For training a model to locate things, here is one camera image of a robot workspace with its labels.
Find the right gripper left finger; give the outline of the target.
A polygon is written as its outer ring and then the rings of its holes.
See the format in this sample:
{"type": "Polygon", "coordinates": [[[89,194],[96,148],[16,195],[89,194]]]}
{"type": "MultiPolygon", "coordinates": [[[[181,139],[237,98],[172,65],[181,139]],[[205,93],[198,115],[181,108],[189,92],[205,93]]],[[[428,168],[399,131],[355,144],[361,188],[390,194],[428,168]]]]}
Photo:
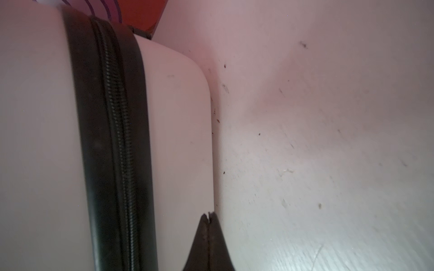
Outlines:
{"type": "Polygon", "coordinates": [[[183,271],[208,271],[209,253],[209,218],[203,214],[183,271]]]}

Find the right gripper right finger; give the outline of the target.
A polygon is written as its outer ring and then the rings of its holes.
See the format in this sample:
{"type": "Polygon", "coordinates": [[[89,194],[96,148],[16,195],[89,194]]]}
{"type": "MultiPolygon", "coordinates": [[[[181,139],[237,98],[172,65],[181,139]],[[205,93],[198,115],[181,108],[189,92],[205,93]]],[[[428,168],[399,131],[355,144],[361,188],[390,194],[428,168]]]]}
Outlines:
{"type": "Polygon", "coordinates": [[[215,212],[209,213],[209,270],[234,271],[224,235],[218,216],[215,212]]]}

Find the black and white suitcase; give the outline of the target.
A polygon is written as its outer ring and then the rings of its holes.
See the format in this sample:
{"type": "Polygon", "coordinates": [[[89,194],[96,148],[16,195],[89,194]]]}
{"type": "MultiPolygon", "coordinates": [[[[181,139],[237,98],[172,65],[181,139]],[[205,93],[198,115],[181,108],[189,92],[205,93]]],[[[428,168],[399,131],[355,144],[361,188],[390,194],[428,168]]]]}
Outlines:
{"type": "Polygon", "coordinates": [[[183,271],[214,211],[211,97],[183,54],[1,2],[1,269],[183,271]]]}

